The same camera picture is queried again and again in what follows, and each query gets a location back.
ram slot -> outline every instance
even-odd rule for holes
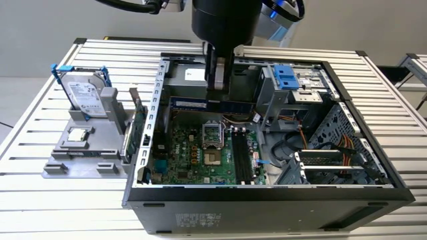
[[[233,132],[231,140],[237,183],[242,184],[245,182],[245,184],[251,184],[253,171],[246,133]]]

side panel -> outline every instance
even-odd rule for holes
[[[350,231],[394,209],[367,201],[130,202],[149,234]]]

white label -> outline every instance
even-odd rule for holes
[[[71,94],[82,112],[93,117],[106,116],[101,95],[97,87],[89,82],[69,82]]]
[[[301,79],[299,81],[301,81],[302,85],[310,85],[311,84],[310,80]]]
[[[261,121],[261,118],[262,118],[262,115],[259,115],[258,113],[255,114],[255,117],[254,117],[254,122],[259,122]]]
[[[175,217],[182,228],[210,228],[221,225],[222,213],[177,213]]]
[[[206,70],[199,68],[186,69],[186,77],[187,81],[205,81],[206,80]]]
[[[179,107],[207,108],[207,104],[202,102],[177,101],[175,105]]]
[[[85,156],[83,152],[69,152],[70,156]]]

slotted metal surface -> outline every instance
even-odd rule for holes
[[[161,52],[202,54],[199,44],[89,40],[74,45],[61,65],[107,66],[118,98],[133,106],[130,88],[149,101]],[[194,235],[191,238],[339,240],[427,239],[426,123],[389,84],[371,60],[354,51],[247,46],[247,57],[329,61],[367,124],[378,136],[417,202],[351,233],[303,236],[271,234]],[[0,238],[157,239],[133,210],[122,209],[126,179],[43,179],[41,172],[70,119],[70,103],[51,77],[0,145]]]

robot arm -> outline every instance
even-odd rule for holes
[[[181,12],[186,6],[186,0],[143,0],[143,4],[97,1],[126,11],[150,14],[159,14],[161,10]],[[193,31],[207,42],[207,90],[227,95],[235,48],[249,44],[254,35],[281,41],[291,25],[305,17],[305,3],[303,0],[193,0],[191,7]]]

